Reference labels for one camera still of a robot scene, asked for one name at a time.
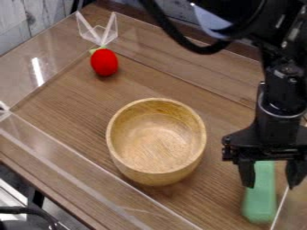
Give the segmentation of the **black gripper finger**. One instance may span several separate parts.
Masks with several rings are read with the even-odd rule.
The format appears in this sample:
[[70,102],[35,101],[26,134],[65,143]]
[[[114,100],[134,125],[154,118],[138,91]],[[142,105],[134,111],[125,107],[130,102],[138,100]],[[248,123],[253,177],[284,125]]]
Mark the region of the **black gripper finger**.
[[307,177],[307,159],[288,159],[285,164],[285,177],[288,186],[293,189]]
[[250,161],[249,159],[240,159],[237,163],[241,185],[246,188],[252,188],[254,184],[253,165],[254,165],[254,161]]

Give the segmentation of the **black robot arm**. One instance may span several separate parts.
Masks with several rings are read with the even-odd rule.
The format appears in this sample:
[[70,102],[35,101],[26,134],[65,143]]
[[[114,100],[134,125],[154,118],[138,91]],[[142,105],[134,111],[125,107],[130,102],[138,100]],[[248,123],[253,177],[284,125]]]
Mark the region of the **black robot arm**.
[[258,83],[252,124],[222,137],[222,159],[254,185],[254,163],[284,161],[288,186],[307,177],[307,0],[189,0],[204,32],[246,39],[258,48]]

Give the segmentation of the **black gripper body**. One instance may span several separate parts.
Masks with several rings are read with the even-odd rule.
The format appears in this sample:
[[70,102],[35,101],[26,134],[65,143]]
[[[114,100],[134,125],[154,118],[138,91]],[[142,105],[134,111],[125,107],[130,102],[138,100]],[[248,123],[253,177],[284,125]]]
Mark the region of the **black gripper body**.
[[252,124],[221,138],[221,159],[246,161],[293,160],[307,162],[307,128],[300,125],[305,107],[280,110],[256,103]]

